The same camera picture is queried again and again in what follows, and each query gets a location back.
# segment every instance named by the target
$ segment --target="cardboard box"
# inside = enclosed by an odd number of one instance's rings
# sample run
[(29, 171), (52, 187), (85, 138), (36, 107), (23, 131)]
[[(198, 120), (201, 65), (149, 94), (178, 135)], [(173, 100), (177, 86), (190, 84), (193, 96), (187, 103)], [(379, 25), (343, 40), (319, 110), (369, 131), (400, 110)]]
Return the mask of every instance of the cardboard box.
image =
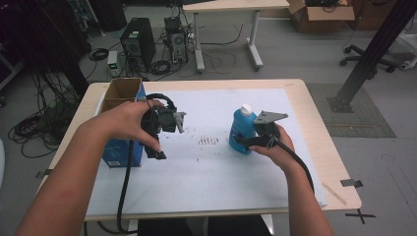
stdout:
[(261, 17), (264, 18), (290, 18), (291, 14), (288, 9), (270, 9), (261, 11)]
[(307, 7), (303, 0), (287, 0), (291, 22), (301, 32), (334, 32), (340, 31), (344, 21), (353, 21), (353, 8), (347, 0), (340, 0), (337, 6)]
[(397, 0), (349, 0), (355, 21), (347, 24), (354, 30), (378, 30)]
[[(101, 103), (100, 112), (113, 109), (125, 101), (134, 101), (135, 98), (142, 96), (145, 96), (145, 88), (142, 85), (142, 80), (140, 78), (114, 79), (111, 81)], [(139, 142), (134, 141), (132, 167), (141, 166), (143, 150), (144, 146)], [(126, 167), (128, 155), (128, 140), (110, 140), (104, 149), (102, 159), (110, 168)]]

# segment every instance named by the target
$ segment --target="person's right hand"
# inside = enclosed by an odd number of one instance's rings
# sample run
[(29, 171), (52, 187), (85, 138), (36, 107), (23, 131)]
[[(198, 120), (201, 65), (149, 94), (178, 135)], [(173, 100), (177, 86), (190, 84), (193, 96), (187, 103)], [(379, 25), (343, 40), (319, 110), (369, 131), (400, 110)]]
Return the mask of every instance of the person's right hand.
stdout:
[(127, 101), (111, 110), (98, 114), (86, 123), (92, 123), (97, 131), (101, 132), (108, 140), (137, 140), (156, 151), (160, 151), (159, 142), (141, 127), (142, 117), (153, 106), (163, 107), (163, 104), (156, 99), (150, 99), (148, 102)]
[[(292, 144), (291, 138), (288, 136), (284, 128), (279, 125), (276, 125), (276, 127), (278, 128), (280, 134), (279, 140), (294, 151), (294, 145)], [(259, 154), (268, 156), (273, 163), (279, 166), (284, 172), (290, 170), (293, 166), (299, 166), (297, 161), (295, 161), (295, 159), (286, 150), (282, 149), (282, 147), (275, 146), (268, 149), (266, 147), (251, 146), (249, 149)]]

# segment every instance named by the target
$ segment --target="computer tower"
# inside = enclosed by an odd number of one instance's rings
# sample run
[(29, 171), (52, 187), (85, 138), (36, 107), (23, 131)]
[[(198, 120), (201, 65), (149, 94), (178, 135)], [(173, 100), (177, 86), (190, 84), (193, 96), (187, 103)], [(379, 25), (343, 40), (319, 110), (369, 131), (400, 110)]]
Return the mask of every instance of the computer tower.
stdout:
[(148, 71), (156, 52), (148, 18), (133, 18), (120, 37), (129, 66)]
[(171, 45), (171, 56), (174, 64), (187, 63), (187, 47), (186, 47), (186, 34), (185, 32), (179, 31), (169, 35)]
[(180, 18), (165, 18), (164, 21), (172, 63), (187, 63), (187, 34)]

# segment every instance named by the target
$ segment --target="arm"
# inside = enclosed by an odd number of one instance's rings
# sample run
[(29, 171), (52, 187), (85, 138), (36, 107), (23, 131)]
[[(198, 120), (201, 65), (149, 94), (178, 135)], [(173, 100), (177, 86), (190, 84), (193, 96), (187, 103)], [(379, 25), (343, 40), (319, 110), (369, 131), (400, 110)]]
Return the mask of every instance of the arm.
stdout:
[[(149, 101), (150, 106), (162, 104)], [(78, 235), (83, 226), (104, 147), (133, 139), (160, 150), (141, 128), (146, 102), (126, 102), (82, 124), (26, 213), (17, 235)]]
[[(280, 140), (294, 150), (291, 138), (277, 126)], [(268, 156), (285, 174), (288, 185), (289, 224), (291, 235), (333, 235), (326, 216), (323, 214), (307, 180), (303, 168), (281, 147), (251, 147)]]

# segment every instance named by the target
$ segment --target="white spray bottle cap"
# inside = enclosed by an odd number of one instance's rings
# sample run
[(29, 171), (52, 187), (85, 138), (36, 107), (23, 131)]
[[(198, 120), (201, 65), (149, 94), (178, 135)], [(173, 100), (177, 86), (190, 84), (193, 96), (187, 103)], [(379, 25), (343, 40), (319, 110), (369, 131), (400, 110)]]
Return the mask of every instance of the white spray bottle cap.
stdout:
[(240, 108), (240, 112), (242, 112), (243, 116), (250, 116), (252, 115), (252, 107), (246, 103), (243, 103), (242, 107)]

